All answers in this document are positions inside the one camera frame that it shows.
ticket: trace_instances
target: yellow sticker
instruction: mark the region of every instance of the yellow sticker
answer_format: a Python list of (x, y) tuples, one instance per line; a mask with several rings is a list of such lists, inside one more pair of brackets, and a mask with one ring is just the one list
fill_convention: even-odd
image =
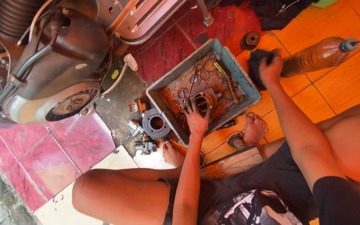
[(118, 75), (119, 75), (119, 70), (113, 71), (112, 80), (116, 79), (116, 77), (117, 77)]

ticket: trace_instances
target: cylinder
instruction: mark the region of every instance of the cylinder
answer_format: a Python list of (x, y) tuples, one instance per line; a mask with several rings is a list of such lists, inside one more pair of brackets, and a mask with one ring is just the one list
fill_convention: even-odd
[(0, 0), (0, 38), (16, 42), (46, 0)]

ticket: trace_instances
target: plastic bottle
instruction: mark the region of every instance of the plastic bottle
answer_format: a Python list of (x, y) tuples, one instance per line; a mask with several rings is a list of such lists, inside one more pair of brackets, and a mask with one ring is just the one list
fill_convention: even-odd
[(326, 38), (283, 60), (283, 77), (291, 77), (307, 72), (338, 66), (359, 46), (358, 40), (340, 37)]

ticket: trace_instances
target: black shorts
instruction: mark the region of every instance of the black shorts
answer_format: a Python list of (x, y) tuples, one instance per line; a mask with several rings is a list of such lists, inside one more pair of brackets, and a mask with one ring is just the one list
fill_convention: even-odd
[[(164, 222), (168, 225), (172, 224), (173, 203), (179, 179), (159, 180), (166, 181), (170, 188), (169, 206)], [(285, 141), (268, 160), (247, 171), (214, 180), (202, 179), (198, 203), (198, 224), (213, 206), (255, 189), (276, 192), (303, 224), (309, 224), (309, 221), (318, 217), (312, 193)]]

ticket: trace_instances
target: bottle cap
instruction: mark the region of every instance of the bottle cap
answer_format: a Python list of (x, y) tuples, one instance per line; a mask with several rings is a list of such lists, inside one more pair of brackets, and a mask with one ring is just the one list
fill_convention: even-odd
[(349, 38), (341, 43), (340, 48), (345, 53), (352, 52), (359, 47), (359, 43), (357, 41), (358, 40), (356, 38)]

